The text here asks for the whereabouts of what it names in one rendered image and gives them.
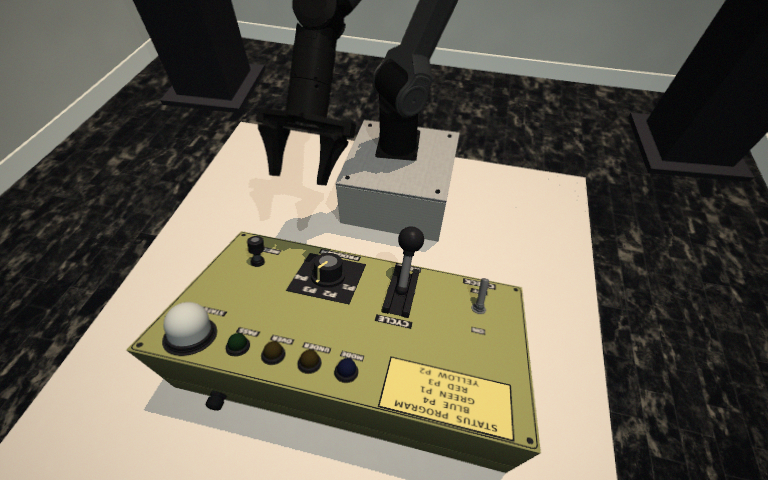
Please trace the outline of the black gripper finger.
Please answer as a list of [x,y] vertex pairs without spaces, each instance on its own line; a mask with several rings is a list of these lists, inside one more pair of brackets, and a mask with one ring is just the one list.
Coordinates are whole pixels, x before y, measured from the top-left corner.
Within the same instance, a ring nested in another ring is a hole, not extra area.
[[[340,142],[337,144],[338,141]],[[330,130],[328,130],[327,133],[320,132],[320,161],[317,173],[317,185],[327,186],[330,174],[338,158],[348,146],[348,143],[349,141],[347,140],[347,137],[343,136],[342,132]]]
[[258,131],[264,143],[269,175],[280,176],[284,150],[291,130],[283,128],[279,122],[263,120],[262,124],[258,124]]

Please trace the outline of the olive control console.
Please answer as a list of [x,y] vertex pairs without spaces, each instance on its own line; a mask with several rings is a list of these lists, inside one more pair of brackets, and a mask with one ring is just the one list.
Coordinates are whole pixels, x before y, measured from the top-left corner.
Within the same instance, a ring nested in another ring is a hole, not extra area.
[[541,454],[522,287],[411,265],[416,227],[398,243],[402,263],[241,231],[126,351],[211,410],[508,473]]

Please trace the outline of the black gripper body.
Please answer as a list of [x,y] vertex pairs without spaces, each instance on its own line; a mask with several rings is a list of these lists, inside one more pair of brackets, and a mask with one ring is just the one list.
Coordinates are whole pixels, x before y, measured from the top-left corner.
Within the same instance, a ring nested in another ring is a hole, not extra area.
[[[354,138],[356,124],[327,118],[330,91],[330,86],[318,81],[290,78],[287,115],[284,110],[258,108],[256,121],[261,123],[263,120],[275,121],[281,126],[323,133],[327,133],[328,130],[342,132],[343,136]],[[316,123],[309,121],[316,121]],[[312,124],[318,128],[297,125],[296,122]]]

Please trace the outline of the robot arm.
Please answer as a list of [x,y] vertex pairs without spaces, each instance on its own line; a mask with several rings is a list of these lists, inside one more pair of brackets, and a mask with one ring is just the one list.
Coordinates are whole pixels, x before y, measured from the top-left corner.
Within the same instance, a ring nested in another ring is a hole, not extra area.
[[[296,25],[290,78],[331,87],[336,44],[346,26],[344,18],[360,2],[292,0],[293,12],[303,27]],[[433,82],[430,58],[457,2],[419,0],[401,44],[388,50],[375,69],[372,85],[379,93],[380,119],[377,158],[417,160],[418,115]]]

